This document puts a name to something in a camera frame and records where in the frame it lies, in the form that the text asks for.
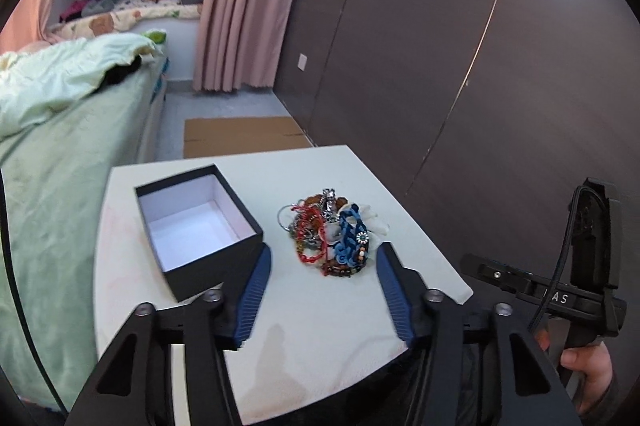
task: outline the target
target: blue gripper pad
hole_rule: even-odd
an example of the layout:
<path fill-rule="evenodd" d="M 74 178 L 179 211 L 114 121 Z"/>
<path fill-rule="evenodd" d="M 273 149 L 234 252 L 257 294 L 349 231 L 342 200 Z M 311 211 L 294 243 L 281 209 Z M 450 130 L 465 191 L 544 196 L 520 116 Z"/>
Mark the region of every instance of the blue gripper pad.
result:
<path fill-rule="evenodd" d="M 414 342 L 415 332 L 412 326 L 412 305 L 402 289 L 399 275 L 402 265 L 389 242 L 378 247 L 376 254 L 376 271 L 385 294 L 386 304 L 393 319 L 398 338 L 407 345 Z"/>
<path fill-rule="evenodd" d="M 267 244 L 263 245 L 262 253 L 255 264 L 254 272 L 238 300 L 236 313 L 237 325 L 234 333 L 236 347 L 240 348 L 243 342 L 249 339 L 254 328 L 255 316 L 260 308 L 264 289 L 267 287 L 271 275 L 271 249 Z"/>

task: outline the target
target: black box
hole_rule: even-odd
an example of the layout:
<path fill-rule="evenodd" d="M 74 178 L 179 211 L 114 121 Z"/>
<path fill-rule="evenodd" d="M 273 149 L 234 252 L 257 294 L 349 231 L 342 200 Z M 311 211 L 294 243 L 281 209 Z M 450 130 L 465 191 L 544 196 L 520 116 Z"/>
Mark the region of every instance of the black box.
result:
<path fill-rule="evenodd" d="M 262 229 L 215 165 L 137 187 L 136 194 L 156 261 L 178 301 L 251 275 L 238 266 L 257 262 Z"/>

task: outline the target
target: dark brown wall panel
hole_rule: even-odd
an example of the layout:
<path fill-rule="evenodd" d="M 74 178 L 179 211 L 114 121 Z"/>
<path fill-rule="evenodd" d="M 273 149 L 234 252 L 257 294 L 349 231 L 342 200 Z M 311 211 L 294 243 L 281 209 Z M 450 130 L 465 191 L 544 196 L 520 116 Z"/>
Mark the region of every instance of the dark brown wall panel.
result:
<path fill-rule="evenodd" d="M 400 199 L 462 83 L 493 1 L 347 0 L 312 139 L 348 144 Z"/>
<path fill-rule="evenodd" d="M 308 128 L 345 0 L 294 0 L 274 91 L 303 129 Z M 306 69 L 298 68 L 300 54 Z"/>
<path fill-rule="evenodd" d="M 587 176 L 640 194 L 640 25 L 624 0 L 498 0 L 407 208 L 454 265 L 473 252 L 551 276 Z M 607 342 L 626 390 L 640 372 L 635 246 L 623 260 L 627 323 Z M 485 303 L 508 298 L 472 288 Z"/>

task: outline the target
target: gray floor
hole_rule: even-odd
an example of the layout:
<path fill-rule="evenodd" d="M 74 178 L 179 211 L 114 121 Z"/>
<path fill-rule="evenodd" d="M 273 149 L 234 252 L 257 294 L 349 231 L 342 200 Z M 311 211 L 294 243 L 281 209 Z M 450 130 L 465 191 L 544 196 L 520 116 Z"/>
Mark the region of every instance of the gray floor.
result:
<path fill-rule="evenodd" d="M 166 94 L 160 122 L 157 161 L 182 158 L 184 121 L 222 117 L 282 117 L 289 115 L 271 89 L 243 89 L 234 93 Z"/>

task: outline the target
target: white table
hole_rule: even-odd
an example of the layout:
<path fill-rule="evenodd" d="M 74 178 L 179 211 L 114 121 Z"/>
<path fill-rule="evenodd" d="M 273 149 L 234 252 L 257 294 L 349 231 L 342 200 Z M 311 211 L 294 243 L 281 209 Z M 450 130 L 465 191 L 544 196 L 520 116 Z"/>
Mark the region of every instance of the white table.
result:
<path fill-rule="evenodd" d="M 98 354 L 142 301 L 176 305 L 145 236 L 134 187 L 216 164 L 264 230 L 273 252 L 271 278 L 251 338 L 226 362 L 244 424 L 302 408 L 340 392 L 404 351 L 372 262 L 351 279 L 323 277 L 303 265 L 277 224 L 288 203 L 333 187 L 368 204 L 389 225 L 405 267 L 459 303 L 472 294 L 429 237 L 346 146 L 232 155 L 114 168 L 95 253 L 94 312 Z M 175 347 L 177 426 L 187 426 L 183 352 Z"/>

